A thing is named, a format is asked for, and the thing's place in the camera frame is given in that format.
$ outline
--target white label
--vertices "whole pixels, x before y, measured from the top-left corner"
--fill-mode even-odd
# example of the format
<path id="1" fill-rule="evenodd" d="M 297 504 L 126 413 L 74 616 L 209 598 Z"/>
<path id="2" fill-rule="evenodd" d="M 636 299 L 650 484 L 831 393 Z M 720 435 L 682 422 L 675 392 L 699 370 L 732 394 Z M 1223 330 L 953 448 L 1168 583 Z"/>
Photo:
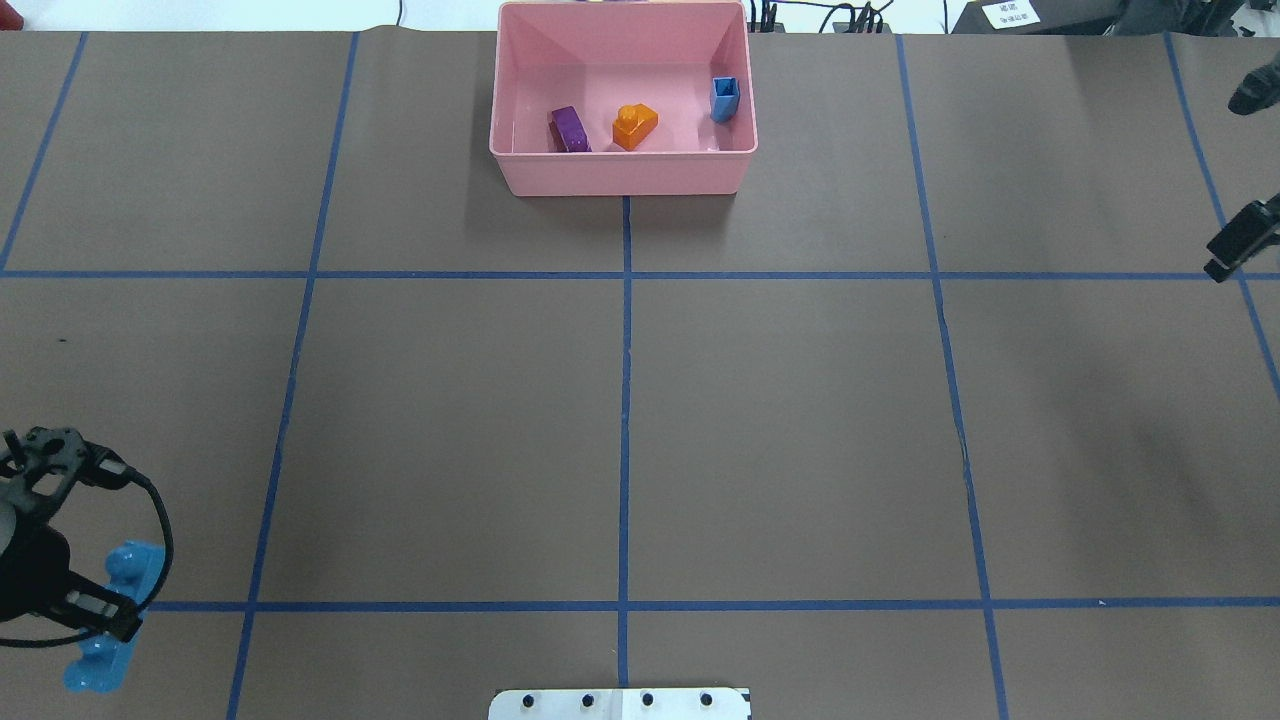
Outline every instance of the white label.
<path id="1" fill-rule="evenodd" d="M 1039 22 L 1039 15 L 1036 14 L 1036 8 L 1032 8 L 1032 0 L 1009 0 L 1007 3 L 983 5 L 982 12 L 987 13 L 987 19 L 991 20 L 991 27 L 996 29 L 1002 27 L 1029 26 Z"/>

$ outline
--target grid line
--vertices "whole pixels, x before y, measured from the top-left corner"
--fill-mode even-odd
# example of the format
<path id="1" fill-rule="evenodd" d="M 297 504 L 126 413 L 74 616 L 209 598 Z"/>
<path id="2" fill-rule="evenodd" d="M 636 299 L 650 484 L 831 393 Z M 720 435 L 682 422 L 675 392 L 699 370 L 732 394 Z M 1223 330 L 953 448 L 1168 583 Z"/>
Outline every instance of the grid line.
<path id="1" fill-rule="evenodd" d="M 49 151 L 49 143 L 54 138 L 58 118 L 61 117 L 63 105 L 67 104 L 67 96 L 70 95 L 72 81 L 76 79 L 76 70 L 79 69 L 81 58 L 84 56 L 86 42 L 88 42 L 88 32 L 82 32 L 79 40 L 76 42 L 76 53 L 72 54 L 72 61 L 67 67 L 63 87 L 58 91 L 58 101 L 54 102 L 54 110 L 49 114 L 45 135 L 40 138 L 40 147 L 36 149 L 36 158 L 31 161 L 31 172 L 27 173 L 27 183 L 22 187 L 22 196 L 18 199 L 18 208 L 13 213 L 13 222 L 9 223 L 9 232 L 5 234 L 4 246 L 0 247 L 0 270 L 4 270 L 5 265 L 9 264 L 9 254 L 13 252 L 13 243 L 18 240 L 18 228 L 22 227 L 22 217 L 27 213 L 27 202 L 36 188 L 36 178 L 40 177 L 40 168 L 45 164 L 45 154 Z"/>
<path id="2" fill-rule="evenodd" d="M 239 710 L 241 689 L 244 684 L 244 667 L 248 664 L 248 650 L 253 637 L 253 618 L 257 611 L 257 596 L 262 585 L 262 566 L 266 561 L 266 542 L 271 532 L 271 515 L 275 510 L 275 493 L 280 483 L 280 466 L 284 462 L 284 439 L 289 430 L 289 414 L 293 410 L 294 391 L 298 384 L 298 361 L 302 357 L 302 345 L 307 334 L 307 319 L 311 314 L 311 300 L 315 295 L 316 272 L 320 266 L 320 251 L 324 246 L 324 231 L 329 215 L 329 199 L 333 195 L 333 179 L 338 172 L 338 151 L 342 146 L 342 127 L 347 115 L 347 101 L 351 97 L 351 78 L 356 69 L 356 51 L 360 49 L 360 33 L 351 33 L 351 47 L 347 51 L 347 72 L 342 82 L 342 95 L 338 100 L 338 113 L 333 127 L 333 142 L 329 147 L 329 167 L 325 170 L 324 190 L 320 195 L 320 210 L 316 217 L 315 238 L 311 243 L 311 265 L 307 269 L 307 284 L 302 293 L 302 307 L 298 311 L 298 328 L 293 337 L 293 355 L 289 360 L 289 377 L 284 386 L 284 402 L 280 410 L 280 424 L 275 434 L 275 452 L 271 459 L 271 475 L 268 479 L 266 497 L 262 502 L 262 521 L 259 527 L 257 547 L 253 553 L 253 573 L 250 577 L 248 600 L 244 605 L 244 623 L 241 628 L 239 650 L 236 653 L 236 670 L 232 678 L 230 697 L 227 701 L 227 719 L 236 720 Z"/>
<path id="3" fill-rule="evenodd" d="M 1280 596 L 1032 597 L 992 598 L 995 610 L 1125 610 L 1280 607 Z M 632 600 L 628 612 L 937 612 L 978 611 L 982 598 L 940 600 Z M 247 602 L 157 600 L 154 612 L 243 612 Z M 259 602 L 256 612 L 512 614 L 617 612 L 612 600 L 535 601 L 285 601 Z"/>
<path id="4" fill-rule="evenodd" d="M 1196 118 L 1192 115 L 1192 106 L 1187 100 L 1187 88 L 1183 86 L 1183 70 L 1178 64 L 1178 53 L 1174 50 L 1174 36 L 1169 32 L 1165 32 L 1165 53 L 1169 55 L 1169 69 L 1174 76 L 1174 88 L 1178 91 L 1178 102 L 1183 110 L 1183 120 L 1187 123 L 1187 135 L 1190 138 L 1192 149 L 1196 151 L 1196 161 L 1199 163 L 1201 176 L 1204 178 L 1204 188 L 1208 191 L 1210 202 L 1213 204 L 1213 215 L 1217 218 L 1217 225 L 1221 228 L 1226 225 L 1226 214 L 1222 213 L 1222 201 L 1217 195 L 1217 183 L 1213 182 L 1213 173 L 1208 168 L 1208 159 L 1204 158 L 1204 147 L 1201 145 L 1199 132 L 1196 131 Z M 1253 292 L 1249 291 L 1249 281 L 1245 278 L 1244 268 L 1235 272 L 1235 284 L 1240 288 L 1244 307 L 1249 313 L 1249 324 L 1253 327 L 1253 336 L 1258 341 L 1258 351 L 1262 354 L 1262 361 L 1267 366 L 1271 391 L 1280 400 L 1280 373 L 1276 373 L 1275 356 L 1271 355 L 1267 333 L 1262 329 L 1258 307 L 1253 304 Z"/>
<path id="5" fill-rule="evenodd" d="M 969 439 L 964 429 L 964 407 L 960 404 L 960 386 L 956 380 L 955 356 L 951 352 L 951 331 L 947 327 L 946 302 L 942 295 L 942 277 L 938 272 L 937 246 L 933 242 L 933 219 L 929 214 L 929 195 L 924 183 L 924 161 L 920 158 L 920 140 L 915 127 L 915 110 L 911 102 L 911 79 L 906 65 L 906 45 L 902 36 L 893 36 L 897 44 L 897 68 L 902 79 L 902 104 L 906 110 L 906 131 L 911 141 L 911 161 L 915 165 L 915 191 L 920 200 L 920 222 L 924 225 L 924 246 L 929 256 L 929 273 L 933 281 L 933 304 L 938 315 L 938 334 L 942 342 L 942 361 L 947 372 L 947 389 L 951 396 L 951 416 L 960 441 L 960 459 L 964 473 L 966 503 L 969 509 L 969 533 L 973 539 L 974 566 L 978 573 L 978 591 L 982 593 L 982 618 L 987 632 L 987 653 L 991 660 L 991 676 L 996 696 L 996 711 L 1001 720 L 1009 720 L 1009 701 L 1005 696 L 1005 671 L 1000 662 L 1000 637 L 996 632 L 996 611 L 991 603 L 991 582 L 987 578 L 987 553 L 982 543 L 982 521 L 978 516 L 978 493 L 973 484 L 973 465 L 969 461 Z"/>
<path id="6" fill-rule="evenodd" d="M 307 270 L 0 270 L 0 279 L 307 279 Z M 422 279 L 422 281 L 931 281 L 933 273 L 914 270 L 724 270 L 645 272 L 612 270 L 319 270 L 319 281 Z M 1004 272 L 938 270 L 943 281 L 1089 281 L 1089 282 L 1213 282 L 1204 273 L 1142 272 Z M 1251 273 L 1251 282 L 1276 282 L 1280 273 Z"/>
<path id="7" fill-rule="evenodd" d="M 618 687 L 630 687 L 631 598 L 631 197 L 622 199 L 622 402 L 618 423 Z"/>

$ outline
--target table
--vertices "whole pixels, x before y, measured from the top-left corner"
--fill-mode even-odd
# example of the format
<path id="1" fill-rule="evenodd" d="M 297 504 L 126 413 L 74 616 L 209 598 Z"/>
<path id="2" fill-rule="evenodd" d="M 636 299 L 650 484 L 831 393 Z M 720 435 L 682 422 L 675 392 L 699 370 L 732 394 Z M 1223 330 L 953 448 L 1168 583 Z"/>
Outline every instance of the table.
<path id="1" fill-rule="evenodd" d="M 493 44 L 0 36 L 4 421 L 178 543 L 125 687 L 5 652 L 6 716 L 1280 705 L 1280 272 L 1199 272 L 1280 190 L 1225 109 L 1275 42 L 755 36 L 737 196 L 536 200 Z"/>

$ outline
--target orange block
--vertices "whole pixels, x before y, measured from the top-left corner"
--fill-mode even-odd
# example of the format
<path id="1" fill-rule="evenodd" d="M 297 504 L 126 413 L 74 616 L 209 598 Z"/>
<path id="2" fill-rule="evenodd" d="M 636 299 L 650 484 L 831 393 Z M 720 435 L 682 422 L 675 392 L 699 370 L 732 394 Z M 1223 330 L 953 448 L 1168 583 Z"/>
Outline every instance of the orange block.
<path id="1" fill-rule="evenodd" d="M 623 150 L 635 150 L 655 127 L 658 127 L 658 113 L 653 108 L 639 102 L 623 105 L 618 108 L 618 117 L 613 120 L 613 142 L 621 145 Z"/>

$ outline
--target pink plastic bin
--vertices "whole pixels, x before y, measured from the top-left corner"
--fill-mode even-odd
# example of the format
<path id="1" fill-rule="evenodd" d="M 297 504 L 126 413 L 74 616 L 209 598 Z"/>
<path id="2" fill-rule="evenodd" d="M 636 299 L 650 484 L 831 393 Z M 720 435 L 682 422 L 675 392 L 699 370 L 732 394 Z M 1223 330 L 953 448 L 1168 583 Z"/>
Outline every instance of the pink plastic bin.
<path id="1" fill-rule="evenodd" d="M 737 77 L 741 101 L 710 118 L 712 78 Z M 640 147 L 613 145 L 618 108 L 659 122 Z M 550 111 L 572 105 L 593 152 L 556 152 Z M 489 150 L 511 192 L 728 195 L 755 152 L 746 19 L 737 1 L 508 3 L 498 14 Z"/>

